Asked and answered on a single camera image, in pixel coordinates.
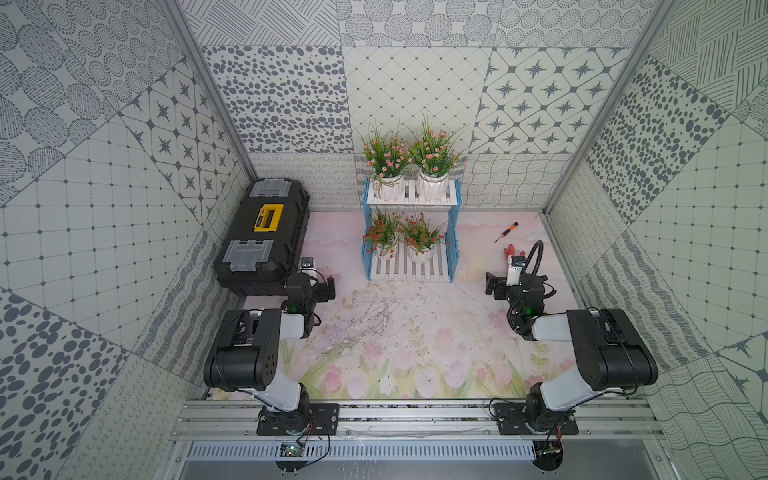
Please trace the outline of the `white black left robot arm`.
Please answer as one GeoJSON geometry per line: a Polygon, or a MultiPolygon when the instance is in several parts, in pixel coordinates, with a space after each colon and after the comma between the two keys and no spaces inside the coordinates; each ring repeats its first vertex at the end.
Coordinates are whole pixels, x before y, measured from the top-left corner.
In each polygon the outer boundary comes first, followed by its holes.
{"type": "Polygon", "coordinates": [[[310,423],[309,394],[279,368],[280,343],[306,339],[322,324],[315,309],[336,298],[335,279],[302,270],[288,276],[285,294],[279,308],[225,313],[203,363],[203,379],[209,388],[251,395],[263,404],[267,421],[293,433],[310,423]]]}

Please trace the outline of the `pink baby's breath potted plant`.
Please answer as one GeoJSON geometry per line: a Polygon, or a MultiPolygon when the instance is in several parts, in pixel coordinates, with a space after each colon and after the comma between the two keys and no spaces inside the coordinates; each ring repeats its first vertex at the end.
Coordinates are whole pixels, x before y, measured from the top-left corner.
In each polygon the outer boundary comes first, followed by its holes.
{"type": "Polygon", "coordinates": [[[411,164],[411,157],[399,131],[385,131],[374,124],[363,142],[363,155],[377,197],[390,202],[402,196],[403,175],[411,164]]]}

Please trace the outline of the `red baby's breath potted plant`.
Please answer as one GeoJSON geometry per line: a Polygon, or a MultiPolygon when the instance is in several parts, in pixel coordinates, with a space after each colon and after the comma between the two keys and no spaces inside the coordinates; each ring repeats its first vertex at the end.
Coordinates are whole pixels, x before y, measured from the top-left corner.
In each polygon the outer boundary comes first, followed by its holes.
{"type": "Polygon", "coordinates": [[[376,209],[368,220],[364,236],[366,252],[380,259],[393,259],[400,242],[400,216],[395,212],[376,209]]]}

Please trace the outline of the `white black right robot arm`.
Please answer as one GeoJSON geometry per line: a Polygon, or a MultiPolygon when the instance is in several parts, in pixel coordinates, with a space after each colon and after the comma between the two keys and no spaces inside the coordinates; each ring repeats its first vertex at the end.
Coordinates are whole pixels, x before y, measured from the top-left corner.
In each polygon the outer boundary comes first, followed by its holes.
{"type": "Polygon", "coordinates": [[[526,395],[524,424],[534,433],[550,433],[575,407],[606,394],[629,396],[658,378],[650,349],[621,309],[544,311],[544,301],[557,293],[539,273],[544,245],[529,253],[504,249],[505,276],[486,275],[485,293],[508,303],[507,323],[526,341],[567,342],[575,365],[553,380],[534,384],[526,395]]]}

